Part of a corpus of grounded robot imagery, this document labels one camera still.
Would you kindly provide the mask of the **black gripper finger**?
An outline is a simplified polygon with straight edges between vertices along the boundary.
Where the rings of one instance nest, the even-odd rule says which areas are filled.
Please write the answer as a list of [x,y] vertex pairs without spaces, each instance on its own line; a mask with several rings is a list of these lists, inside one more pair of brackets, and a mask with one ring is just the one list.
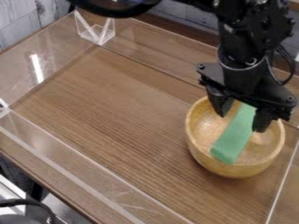
[[205,87],[211,106],[220,117],[229,112],[235,99],[231,97],[229,91],[224,87],[208,84]]
[[276,120],[277,115],[272,108],[257,108],[253,116],[252,130],[264,133],[271,122]]

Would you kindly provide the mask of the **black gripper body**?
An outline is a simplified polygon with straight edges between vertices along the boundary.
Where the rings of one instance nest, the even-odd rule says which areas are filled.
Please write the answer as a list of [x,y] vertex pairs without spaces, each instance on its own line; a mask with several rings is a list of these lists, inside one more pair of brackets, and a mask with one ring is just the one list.
[[221,53],[216,63],[197,65],[199,83],[225,88],[235,101],[257,108],[272,108],[277,119],[290,121],[296,98],[275,77],[268,54],[239,63]]

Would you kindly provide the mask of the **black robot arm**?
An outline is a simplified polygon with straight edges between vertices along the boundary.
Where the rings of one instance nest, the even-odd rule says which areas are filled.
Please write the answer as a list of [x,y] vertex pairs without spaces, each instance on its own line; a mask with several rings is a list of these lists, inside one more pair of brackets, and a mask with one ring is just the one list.
[[233,101],[256,110],[252,130],[263,132],[272,121],[288,120],[296,98],[272,70],[279,53],[295,70],[295,60],[281,42],[292,35],[295,21],[287,0],[173,0],[213,14],[219,25],[217,62],[199,64],[199,83],[209,103],[224,116]]

